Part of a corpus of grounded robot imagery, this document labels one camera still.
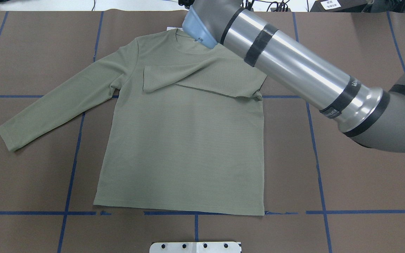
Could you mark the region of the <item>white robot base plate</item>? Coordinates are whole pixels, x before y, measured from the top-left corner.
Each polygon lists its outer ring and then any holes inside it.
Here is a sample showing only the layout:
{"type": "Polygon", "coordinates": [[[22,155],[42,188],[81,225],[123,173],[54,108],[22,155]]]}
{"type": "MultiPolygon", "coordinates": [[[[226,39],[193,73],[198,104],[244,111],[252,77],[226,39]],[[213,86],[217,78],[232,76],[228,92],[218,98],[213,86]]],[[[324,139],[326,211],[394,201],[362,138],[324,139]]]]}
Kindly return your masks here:
{"type": "Polygon", "coordinates": [[[150,253],[241,253],[241,242],[162,242],[153,243],[150,253]]]}

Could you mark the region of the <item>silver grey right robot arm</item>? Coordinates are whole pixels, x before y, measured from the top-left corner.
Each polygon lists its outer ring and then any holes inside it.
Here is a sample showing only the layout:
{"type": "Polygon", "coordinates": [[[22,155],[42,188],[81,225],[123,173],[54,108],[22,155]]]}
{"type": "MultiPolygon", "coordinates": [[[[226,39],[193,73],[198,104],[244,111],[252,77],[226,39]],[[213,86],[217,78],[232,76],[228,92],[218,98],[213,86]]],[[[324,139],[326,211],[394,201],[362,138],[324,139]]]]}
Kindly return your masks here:
{"type": "Polygon", "coordinates": [[[191,0],[183,6],[183,30],[197,42],[223,45],[334,120],[357,144],[405,153],[405,72],[389,91],[367,87],[240,0],[191,0]]]}

